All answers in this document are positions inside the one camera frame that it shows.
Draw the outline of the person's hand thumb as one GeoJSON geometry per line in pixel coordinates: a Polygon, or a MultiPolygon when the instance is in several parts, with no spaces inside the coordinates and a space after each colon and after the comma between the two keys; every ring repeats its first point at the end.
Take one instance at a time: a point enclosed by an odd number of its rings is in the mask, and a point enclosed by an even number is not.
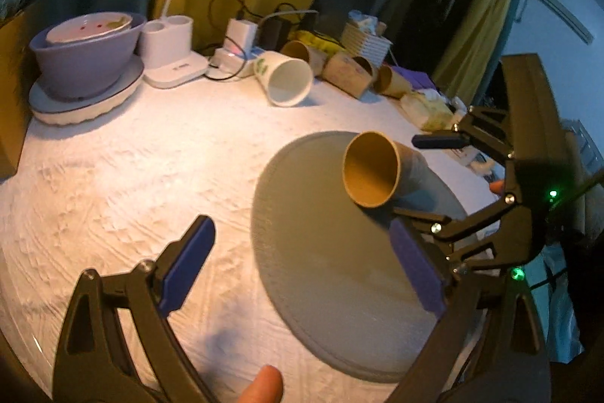
{"type": "Polygon", "coordinates": [[[282,373],[274,366],[265,365],[237,399],[239,403],[279,403],[284,395],[282,373]]]}

